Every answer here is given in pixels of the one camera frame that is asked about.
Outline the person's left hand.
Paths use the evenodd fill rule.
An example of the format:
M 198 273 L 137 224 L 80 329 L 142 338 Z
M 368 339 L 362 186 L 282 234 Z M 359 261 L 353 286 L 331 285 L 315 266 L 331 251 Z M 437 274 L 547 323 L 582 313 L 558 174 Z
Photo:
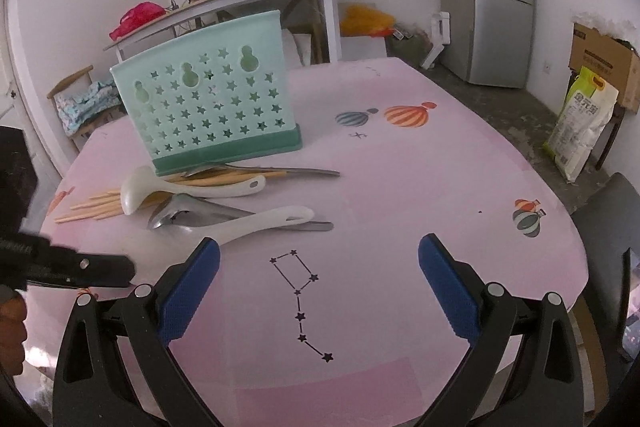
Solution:
M 1 305 L 0 359 L 2 369 L 11 377 L 23 373 L 24 342 L 27 339 L 25 321 L 27 307 L 20 294 L 14 294 Z

